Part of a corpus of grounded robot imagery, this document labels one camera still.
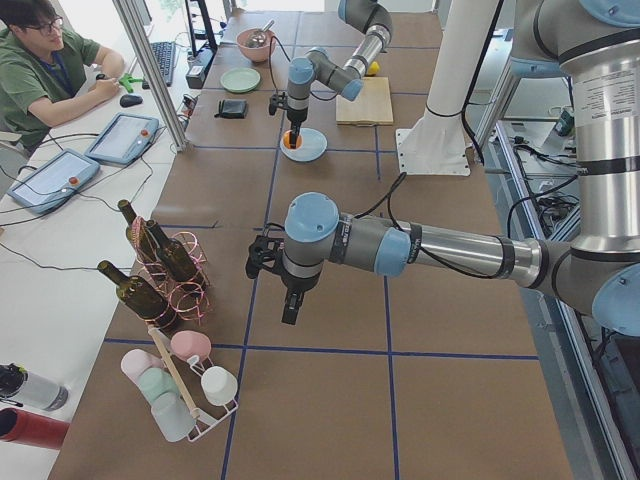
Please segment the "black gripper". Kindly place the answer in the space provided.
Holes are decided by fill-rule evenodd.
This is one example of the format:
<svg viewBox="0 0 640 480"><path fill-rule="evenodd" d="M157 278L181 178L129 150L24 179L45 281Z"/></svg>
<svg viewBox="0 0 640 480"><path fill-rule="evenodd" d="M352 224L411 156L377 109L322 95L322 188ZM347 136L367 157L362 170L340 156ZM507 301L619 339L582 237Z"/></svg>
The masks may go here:
<svg viewBox="0 0 640 480"><path fill-rule="evenodd" d="M300 128L302 124L307 120L307 108L296 109L293 107L288 107L287 119L290 122L289 148L297 149L301 146L302 143Z"/></svg>
<svg viewBox="0 0 640 480"><path fill-rule="evenodd" d="M303 305L304 294L314 288L320 278L320 274L316 273L311 277L299 277L288 271L284 271L281 280L286 286L282 322L288 325L295 325L299 310Z"/></svg>

